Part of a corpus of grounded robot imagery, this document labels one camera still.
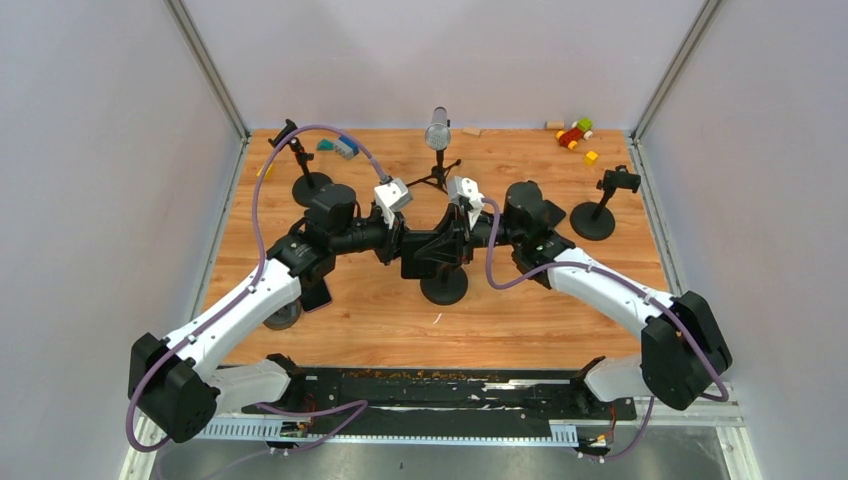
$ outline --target robotic arm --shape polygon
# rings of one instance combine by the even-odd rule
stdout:
[[[502,222],[483,212],[486,200],[473,180],[454,177],[447,187],[450,204],[439,226],[432,231],[411,231],[400,212],[411,197],[400,180],[389,180],[374,189],[376,200],[367,218],[354,216],[356,195],[350,187],[327,185],[304,218],[268,250],[258,281],[254,270],[200,317],[166,338],[159,340],[148,333],[136,341],[129,396],[132,398],[157,361],[187,339],[188,343],[152,374],[138,400],[138,407],[175,442],[194,437],[215,415],[260,402],[286,401],[287,396],[296,402],[297,396],[291,392],[305,379],[305,373],[287,357],[276,354],[255,365],[218,367],[227,353],[274,312],[296,301],[306,311],[329,303],[324,277],[335,268],[336,256],[366,250],[373,250],[384,264],[401,258],[403,278],[427,278],[442,266],[468,263],[474,248],[488,247],[491,255],[494,245],[512,246],[513,261],[525,276],[583,300],[640,337],[641,355],[599,357],[575,378],[603,402],[653,394],[683,410],[712,383],[658,305],[681,319],[716,372],[721,374],[730,367],[730,353],[703,298],[693,292],[675,298],[626,278],[632,288],[615,281],[624,277],[556,233],[554,228],[565,212],[544,200],[535,183],[521,182],[509,188]],[[491,277],[490,283],[506,288]],[[193,335],[198,325],[219,315],[240,295],[240,302],[202,334]]]

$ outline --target workstation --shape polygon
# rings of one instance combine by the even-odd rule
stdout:
[[[841,30],[784,3],[17,9],[0,476],[835,478]]]

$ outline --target scratched black edge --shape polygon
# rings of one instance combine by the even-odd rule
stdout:
[[[317,378],[306,381],[306,393],[316,399],[317,410],[354,400],[368,400],[369,408],[345,427],[344,433],[349,435],[548,437],[551,419],[610,419],[606,406],[588,414],[581,412],[573,403],[573,387],[569,384],[483,390],[486,382],[507,383],[510,379],[567,380],[574,376],[575,370],[333,367],[304,367],[304,370],[308,376]],[[636,418],[632,403],[628,405],[621,399],[614,405],[619,420]],[[376,407],[476,410],[392,411]],[[328,433],[354,410],[316,418],[309,431]],[[260,413],[255,407],[246,407],[243,411]]]

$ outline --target yellow cube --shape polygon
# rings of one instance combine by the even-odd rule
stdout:
[[[262,180],[268,180],[268,175],[271,175],[271,172],[273,172],[273,171],[274,171],[274,164],[272,163],[271,166],[268,167],[268,171],[265,172],[265,178],[263,178]],[[262,172],[262,167],[260,167],[259,170],[256,171],[256,178],[259,178],[259,174],[261,172]]]
[[[593,152],[592,150],[589,150],[586,153],[586,156],[583,157],[583,163],[585,163],[586,165],[589,165],[591,167],[592,165],[595,164],[595,160],[597,160],[597,159],[598,159],[598,154]]]

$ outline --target wood surface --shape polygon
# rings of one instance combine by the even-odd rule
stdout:
[[[258,251],[250,220],[256,173],[268,158],[267,139],[277,132],[254,132],[210,282],[206,306],[212,305],[255,267]],[[422,130],[351,130],[392,176],[407,183],[429,173],[435,154]],[[309,151],[325,132],[300,137]],[[583,163],[586,151],[600,158],[594,166]],[[377,177],[363,155],[346,161],[333,152],[315,152],[313,171],[324,172],[336,183],[351,186],[367,215]],[[507,187],[518,181],[536,181],[545,197],[569,212],[575,205],[598,201],[595,185],[603,171],[630,165],[619,131],[598,131],[581,141],[575,152],[559,147],[554,134],[544,130],[484,130],[481,137],[454,130],[446,161],[461,158],[454,173],[470,177],[484,195],[503,202]],[[263,184],[259,218],[266,245],[284,235],[303,214],[291,198],[291,185],[300,175],[286,149]],[[404,209],[412,228],[432,228],[441,219],[446,196],[436,189],[412,188],[414,200]],[[558,231],[575,241],[596,260],[655,288],[666,289],[640,195],[619,191],[609,202],[617,228],[609,239],[590,242],[579,238],[568,220]],[[300,364],[344,366],[429,367],[581,367],[598,355],[623,356],[638,352],[635,338],[612,320],[580,300],[524,282],[507,291],[489,287],[484,273],[484,251],[465,267],[469,276],[466,297],[452,306],[429,303],[417,280],[400,278],[399,259],[380,264],[371,252],[341,256],[327,277],[333,303],[304,315],[290,329],[257,328],[227,358],[231,363],[253,363],[280,352]],[[518,271],[509,247],[495,255],[495,277],[511,280]]]

